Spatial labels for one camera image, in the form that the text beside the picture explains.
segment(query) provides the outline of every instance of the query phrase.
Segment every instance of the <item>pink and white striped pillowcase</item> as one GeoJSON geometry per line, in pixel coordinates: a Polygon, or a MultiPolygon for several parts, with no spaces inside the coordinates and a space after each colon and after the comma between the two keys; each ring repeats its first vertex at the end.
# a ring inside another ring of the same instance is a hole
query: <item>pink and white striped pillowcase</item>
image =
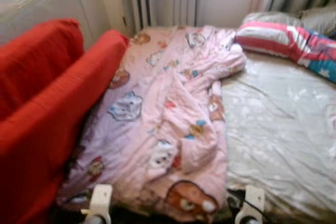
{"type": "Polygon", "coordinates": [[[239,28],[236,42],[244,49],[291,58],[296,62],[304,51],[307,36],[309,33],[301,27],[251,21],[239,28]]]}

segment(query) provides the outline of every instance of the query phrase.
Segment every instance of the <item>mattress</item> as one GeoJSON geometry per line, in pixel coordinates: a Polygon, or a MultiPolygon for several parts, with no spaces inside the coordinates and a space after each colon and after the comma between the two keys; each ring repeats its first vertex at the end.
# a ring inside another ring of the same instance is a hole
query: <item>mattress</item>
{"type": "Polygon", "coordinates": [[[336,86],[289,60],[247,52],[222,81],[231,189],[266,194],[279,223],[336,219],[336,86]]]}

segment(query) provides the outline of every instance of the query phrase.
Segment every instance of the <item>red sofa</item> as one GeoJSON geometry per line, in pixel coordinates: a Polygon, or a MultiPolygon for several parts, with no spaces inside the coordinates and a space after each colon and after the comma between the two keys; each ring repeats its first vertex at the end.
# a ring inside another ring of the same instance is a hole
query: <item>red sofa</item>
{"type": "Polygon", "coordinates": [[[111,30],[84,53],[77,21],[60,19],[0,49],[0,223],[47,223],[83,119],[127,45],[111,30]]]}

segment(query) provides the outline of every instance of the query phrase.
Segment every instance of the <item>pillow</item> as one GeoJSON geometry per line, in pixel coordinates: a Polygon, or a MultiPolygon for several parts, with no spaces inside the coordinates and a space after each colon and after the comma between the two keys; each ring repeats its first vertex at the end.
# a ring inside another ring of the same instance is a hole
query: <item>pillow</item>
{"type": "Polygon", "coordinates": [[[336,7],[334,5],[304,10],[300,15],[304,28],[327,36],[335,33],[336,7]]]}
{"type": "Polygon", "coordinates": [[[290,26],[303,26],[301,20],[299,20],[296,16],[282,12],[250,13],[244,18],[243,24],[249,21],[281,23],[290,26]]]}
{"type": "Polygon", "coordinates": [[[244,49],[290,58],[336,82],[336,41],[315,31],[278,23],[248,22],[236,34],[244,49]]]}

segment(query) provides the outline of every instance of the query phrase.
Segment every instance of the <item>cartoon print comforter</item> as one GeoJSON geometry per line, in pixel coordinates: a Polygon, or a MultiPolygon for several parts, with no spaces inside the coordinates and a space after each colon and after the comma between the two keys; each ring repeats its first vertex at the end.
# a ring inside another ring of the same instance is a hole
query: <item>cartoon print comforter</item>
{"type": "Polygon", "coordinates": [[[146,29],[92,109],[57,203],[88,207],[97,183],[112,200],[178,221],[210,222],[225,204],[220,78],[244,68],[233,30],[146,29]]]}

